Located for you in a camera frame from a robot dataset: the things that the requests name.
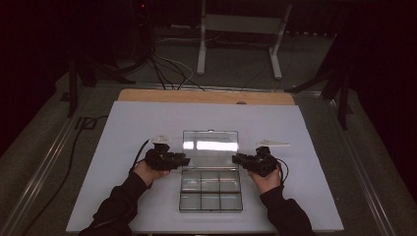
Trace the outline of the clear plastic compartment box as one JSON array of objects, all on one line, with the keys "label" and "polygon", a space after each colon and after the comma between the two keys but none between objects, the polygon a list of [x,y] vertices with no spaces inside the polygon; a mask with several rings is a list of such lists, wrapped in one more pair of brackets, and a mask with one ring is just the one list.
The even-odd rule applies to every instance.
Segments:
[{"label": "clear plastic compartment box", "polygon": [[184,131],[183,152],[190,158],[182,168],[179,210],[223,212],[243,209],[235,131]]}]

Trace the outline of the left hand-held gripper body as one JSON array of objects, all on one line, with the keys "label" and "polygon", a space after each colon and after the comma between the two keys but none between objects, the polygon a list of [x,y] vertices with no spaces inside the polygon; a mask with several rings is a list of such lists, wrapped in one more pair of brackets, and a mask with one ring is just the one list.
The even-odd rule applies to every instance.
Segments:
[{"label": "left hand-held gripper body", "polygon": [[153,148],[146,152],[145,162],[153,170],[170,171],[179,167],[181,159],[175,158],[175,153],[170,152],[171,141],[164,135],[159,135],[150,139]]}]

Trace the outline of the metal floor rail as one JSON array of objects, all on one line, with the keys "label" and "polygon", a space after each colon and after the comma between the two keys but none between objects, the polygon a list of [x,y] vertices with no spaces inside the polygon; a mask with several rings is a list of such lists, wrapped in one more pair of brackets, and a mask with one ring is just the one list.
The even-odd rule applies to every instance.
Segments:
[{"label": "metal floor rail", "polygon": [[[163,86],[161,84],[117,84],[117,83],[103,83],[99,82],[95,86],[96,88],[109,88],[109,89],[162,89],[166,91],[173,91],[176,88],[171,86]],[[203,87],[203,86],[185,86],[181,87],[180,90],[196,90],[196,91],[226,91],[226,92],[263,92],[263,93],[284,93],[284,89],[278,88],[223,88],[223,87]],[[302,90],[297,93],[290,93],[293,96],[300,97],[320,97],[322,93],[317,90]]]},{"label": "metal floor rail", "polygon": [[333,99],[324,100],[325,107],[331,118],[331,123],[335,130],[338,132],[342,140],[342,147],[347,157],[350,159],[353,172],[358,180],[362,193],[366,199],[368,207],[372,213],[372,216],[378,226],[378,229],[382,236],[397,236],[391,222],[387,217],[387,213],[382,205],[382,202],[369,178],[369,175],[365,169],[365,166],[360,158],[360,155],[355,149],[355,146],[350,139],[346,130],[344,130],[339,124],[337,118],[337,105]]},{"label": "metal floor rail", "polygon": [[17,236],[88,101],[69,115],[68,102],[51,98],[0,158],[0,236]]}]

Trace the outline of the white table mat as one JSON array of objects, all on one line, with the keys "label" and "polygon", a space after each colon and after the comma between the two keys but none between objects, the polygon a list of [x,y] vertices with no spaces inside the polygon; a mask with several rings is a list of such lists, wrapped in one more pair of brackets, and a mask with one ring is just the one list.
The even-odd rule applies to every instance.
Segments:
[{"label": "white table mat", "polygon": [[[69,219],[67,229],[78,232],[92,221],[100,203],[121,184],[144,141],[167,136],[171,148],[182,147],[185,131],[235,131],[239,149],[252,153],[262,140],[289,167],[284,196],[308,214],[314,230],[339,231],[337,212],[324,171],[303,116],[296,105],[201,104],[117,101],[113,104]],[[172,171],[154,182],[139,200],[131,227],[136,233],[267,233],[268,222],[254,183],[242,178],[240,212],[182,212],[179,210],[181,173]]]}]

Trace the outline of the dark equipment tower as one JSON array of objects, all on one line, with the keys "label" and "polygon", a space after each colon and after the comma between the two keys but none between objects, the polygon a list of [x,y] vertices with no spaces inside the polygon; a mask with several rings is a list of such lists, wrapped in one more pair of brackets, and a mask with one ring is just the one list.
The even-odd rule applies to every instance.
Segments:
[{"label": "dark equipment tower", "polygon": [[144,64],[151,48],[147,1],[111,0],[109,37],[118,59]]}]

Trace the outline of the black tripod stand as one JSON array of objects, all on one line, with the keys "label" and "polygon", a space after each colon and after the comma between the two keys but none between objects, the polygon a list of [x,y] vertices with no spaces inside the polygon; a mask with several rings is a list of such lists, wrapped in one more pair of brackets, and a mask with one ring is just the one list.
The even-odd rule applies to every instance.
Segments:
[{"label": "black tripod stand", "polygon": [[352,65],[355,46],[348,36],[340,32],[334,39],[316,76],[311,80],[288,88],[285,92],[298,93],[318,83],[326,81],[321,92],[323,99],[331,100],[338,95],[337,119],[340,126],[346,130],[346,113],[349,89],[348,71]]}]

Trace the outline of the person's left hand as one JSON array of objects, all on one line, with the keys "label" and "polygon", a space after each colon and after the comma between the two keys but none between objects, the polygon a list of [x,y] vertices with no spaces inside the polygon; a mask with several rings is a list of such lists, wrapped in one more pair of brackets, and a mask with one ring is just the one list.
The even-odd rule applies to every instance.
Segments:
[{"label": "person's left hand", "polygon": [[141,177],[147,187],[149,187],[155,180],[158,180],[169,174],[169,171],[157,171],[151,169],[144,161],[140,161],[134,167],[133,171]]}]

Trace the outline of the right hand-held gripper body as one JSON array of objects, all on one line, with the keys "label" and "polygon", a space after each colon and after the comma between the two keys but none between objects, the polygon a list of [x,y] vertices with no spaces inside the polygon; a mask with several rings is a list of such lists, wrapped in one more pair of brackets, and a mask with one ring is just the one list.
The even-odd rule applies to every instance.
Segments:
[{"label": "right hand-held gripper body", "polygon": [[261,140],[256,143],[256,153],[254,155],[247,154],[242,160],[242,166],[261,177],[267,177],[272,171],[282,170],[282,166],[286,165],[283,160],[274,157],[271,154],[271,148],[289,147],[289,143]]}]

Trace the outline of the white metal stand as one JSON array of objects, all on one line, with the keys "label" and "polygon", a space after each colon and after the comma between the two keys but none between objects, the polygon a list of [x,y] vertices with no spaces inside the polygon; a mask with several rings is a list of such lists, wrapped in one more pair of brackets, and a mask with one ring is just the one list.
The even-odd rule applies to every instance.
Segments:
[{"label": "white metal stand", "polygon": [[278,80],[282,78],[282,72],[278,62],[277,52],[283,39],[284,32],[292,9],[291,4],[286,4],[281,15],[275,18],[249,17],[209,14],[207,12],[207,0],[202,0],[201,7],[201,37],[197,64],[197,74],[203,75],[206,68],[206,32],[208,30],[248,32],[274,34],[275,43],[268,49],[269,61],[273,76]]}]

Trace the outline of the person's right hand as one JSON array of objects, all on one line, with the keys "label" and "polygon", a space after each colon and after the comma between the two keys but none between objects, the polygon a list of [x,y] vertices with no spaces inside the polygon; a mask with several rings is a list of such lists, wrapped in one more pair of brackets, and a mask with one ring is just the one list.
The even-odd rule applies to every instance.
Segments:
[{"label": "person's right hand", "polygon": [[248,172],[248,175],[257,186],[257,189],[261,195],[281,185],[280,170],[278,167],[276,167],[266,177],[262,177],[254,172]]}]

